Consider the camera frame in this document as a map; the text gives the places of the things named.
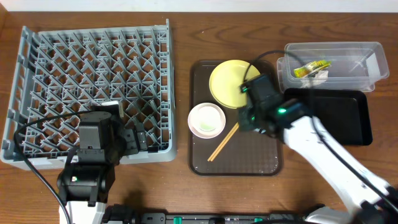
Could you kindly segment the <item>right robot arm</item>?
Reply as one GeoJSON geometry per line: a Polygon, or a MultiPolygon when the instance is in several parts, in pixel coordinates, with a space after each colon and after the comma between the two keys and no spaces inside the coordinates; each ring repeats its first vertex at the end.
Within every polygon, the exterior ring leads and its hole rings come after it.
{"type": "Polygon", "coordinates": [[[266,75],[243,80],[247,103],[239,128],[276,138],[300,154],[329,183],[347,211],[326,206],[301,223],[397,223],[397,190],[357,161],[322,125],[311,106],[284,101],[266,75]]]}

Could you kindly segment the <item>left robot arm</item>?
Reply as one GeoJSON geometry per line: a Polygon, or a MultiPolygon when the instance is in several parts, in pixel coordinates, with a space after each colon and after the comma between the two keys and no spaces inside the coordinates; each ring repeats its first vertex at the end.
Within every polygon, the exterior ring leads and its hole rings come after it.
{"type": "Polygon", "coordinates": [[[77,162],[68,159],[57,185],[67,216],[60,223],[136,223],[126,205],[108,205],[115,167],[123,156],[147,149],[143,124],[126,129],[118,113],[94,111],[81,116],[77,162]]]}

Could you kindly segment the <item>green orange snack wrapper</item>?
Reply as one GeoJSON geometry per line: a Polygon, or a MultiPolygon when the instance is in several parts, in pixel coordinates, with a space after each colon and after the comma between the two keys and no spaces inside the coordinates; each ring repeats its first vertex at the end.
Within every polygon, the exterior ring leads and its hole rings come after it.
{"type": "Polygon", "coordinates": [[[319,60],[310,62],[300,68],[294,69],[294,74],[296,78],[304,78],[309,75],[313,75],[324,68],[328,68],[331,65],[331,61],[319,60]]]}

